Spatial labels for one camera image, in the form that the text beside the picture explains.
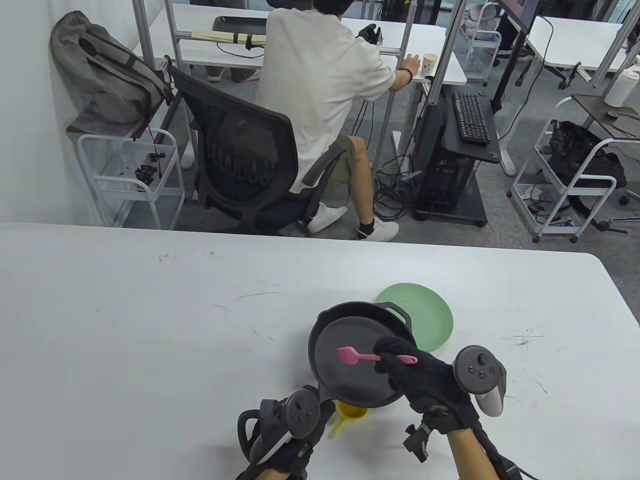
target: black keyboard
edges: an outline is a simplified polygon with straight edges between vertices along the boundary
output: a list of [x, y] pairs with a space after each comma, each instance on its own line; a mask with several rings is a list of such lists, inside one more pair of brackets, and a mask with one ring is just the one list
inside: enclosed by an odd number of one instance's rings
[[486, 145], [491, 142], [489, 130], [484, 124], [484, 113], [480, 99], [474, 93], [456, 92], [453, 97], [460, 138], [469, 143]]

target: khaki shorts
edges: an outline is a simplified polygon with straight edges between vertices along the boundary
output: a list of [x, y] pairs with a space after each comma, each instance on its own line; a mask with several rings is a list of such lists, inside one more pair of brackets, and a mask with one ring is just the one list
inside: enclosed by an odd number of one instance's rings
[[334, 190], [341, 185], [350, 184], [351, 174], [356, 165], [356, 147], [349, 137], [340, 134], [333, 144], [340, 145], [346, 148], [347, 151], [342, 154], [335, 164], [326, 185], [327, 190]]

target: yellow measuring cup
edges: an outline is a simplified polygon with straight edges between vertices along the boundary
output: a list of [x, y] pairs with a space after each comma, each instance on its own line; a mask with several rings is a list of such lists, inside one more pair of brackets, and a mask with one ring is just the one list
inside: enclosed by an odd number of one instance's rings
[[340, 433], [340, 430], [342, 430], [342, 427], [344, 427], [344, 424], [346, 422], [360, 420], [369, 412], [368, 408], [348, 405], [341, 401], [336, 401], [335, 406], [338, 410], [338, 413], [340, 414], [340, 419], [338, 420], [338, 423], [336, 423], [335, 427], [333, 427], [333, 436], [336, 436], [338, 435], [338, 433]]

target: black sock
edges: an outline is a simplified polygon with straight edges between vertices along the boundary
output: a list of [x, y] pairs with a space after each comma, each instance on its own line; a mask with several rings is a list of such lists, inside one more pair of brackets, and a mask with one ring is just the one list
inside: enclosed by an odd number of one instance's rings
[[371, 220], [371, 223], [361, 223], [358, 231], [365, 235], [371, 235], [373, 233], [373, 220]]

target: pink spatula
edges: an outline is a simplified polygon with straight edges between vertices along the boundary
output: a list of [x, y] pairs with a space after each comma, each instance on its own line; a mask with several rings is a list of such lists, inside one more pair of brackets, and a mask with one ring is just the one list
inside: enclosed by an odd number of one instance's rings
[[[342, 363], [347, 365], [355, 365], [360, 360], [372, 360], [377, 362], [380, 360], [379, 355], [373, 355], [371, 353], [358, 353], [354, 347], [342, 347], [337, 348], [338, 355]], [[400, 361], [406, 365], [415, 365], [418, 363], [418, 359], [412, 355], [396, 355]]]

